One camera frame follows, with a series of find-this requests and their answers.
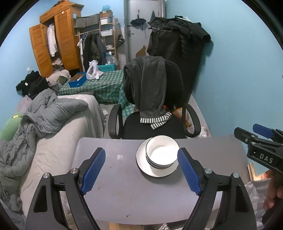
louvered door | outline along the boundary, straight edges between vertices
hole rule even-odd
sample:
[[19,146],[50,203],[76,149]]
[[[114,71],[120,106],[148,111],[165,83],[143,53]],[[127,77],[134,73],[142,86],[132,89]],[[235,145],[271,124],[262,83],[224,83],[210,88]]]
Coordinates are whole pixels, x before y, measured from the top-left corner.
[[46,46],[46,42],[43,37],[43,25],[39,24],[31,27],[29,29],[29,34],[31,37],[33,53],[35,55],[35,60],[37,62],[40,74],[41,76],[47,78],[53,73],[53,67],[48,46]]
[[55,15],[55,30],[59,51],[65,69],[72,70],[80,68],[76,50],[77,44],[75,44],[74,40],[74,26],[70,8]]

human hand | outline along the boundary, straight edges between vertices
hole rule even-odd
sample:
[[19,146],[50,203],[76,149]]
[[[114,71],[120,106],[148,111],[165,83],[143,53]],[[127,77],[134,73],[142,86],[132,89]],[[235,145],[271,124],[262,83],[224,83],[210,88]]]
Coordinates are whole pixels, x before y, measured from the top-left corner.
[[268,186],[266,199],[263,203],[263,207],[266,211],[274,206],[276,196],[283,199],[283,186],[276,186],[276,183],[278,182],[274,177],[274,172],[270,170],[267,177],[271,178],[271,180]]

gray duvet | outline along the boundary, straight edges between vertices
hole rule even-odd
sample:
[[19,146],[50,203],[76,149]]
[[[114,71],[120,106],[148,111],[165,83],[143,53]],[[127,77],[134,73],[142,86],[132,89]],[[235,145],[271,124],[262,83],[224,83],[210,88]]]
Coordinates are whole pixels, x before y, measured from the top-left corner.
[[44,138],[59,132],[70,116],[87,108],[88,104],[83,100],[59,99],[51,89],[44,90],[23,115],[13,140],[0,140],[0,199],[18,227],[24,227],[19,182],[33,160],[36,136]]

blue gripper pad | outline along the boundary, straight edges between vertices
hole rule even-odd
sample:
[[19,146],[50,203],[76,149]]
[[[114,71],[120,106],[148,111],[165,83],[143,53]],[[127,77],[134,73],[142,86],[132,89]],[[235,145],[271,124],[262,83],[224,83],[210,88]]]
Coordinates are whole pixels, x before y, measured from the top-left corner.
[[178,162],[191,191],[195,192],[199,196],[202,192],[199,177],[182,149],[179,149],[178,151]]
[[98,174],[100,173],[100,170],[102,169],[102,166],[105,163],[105,158],[105,150],[101,149],[89,169],[84,174],[83,185],[81,187],[81,192],[83,195],[86,195],[87,192],[92,190],[92,187],[98,177]]
[[262,125],[259,125],[259,124],[254,124],[254,126],[252,127],[252,130],[255,133],[262,135],[263,137],[266,137],[268,139],[272,138],[274,135],[271,129],[264,127]]

table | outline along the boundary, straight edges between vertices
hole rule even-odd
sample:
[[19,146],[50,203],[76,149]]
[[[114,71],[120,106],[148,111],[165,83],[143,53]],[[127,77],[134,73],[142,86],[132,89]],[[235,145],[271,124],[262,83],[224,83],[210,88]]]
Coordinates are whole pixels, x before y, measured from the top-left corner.
[[71,88],[69,80],[62,86],[58,96],[94,91],[100,104],[121,104],[124,117],[134,112],[134,105],[127,101],[124,93],[123,70],[104,72],[99,79],[87,80],[81,87]]
[[[193,159],[217,174],[238,172],[249,182],[247,158],[234,136],[176,140]],[[188,219],[198,199],[180,169],[162,179],[143,175],[136,165],[136,151],[143,140],[82,138],[72,168],[90,158],[96,148],[106,151],[105,164],[84,196],[95,219],[123,224],[159,224]]]

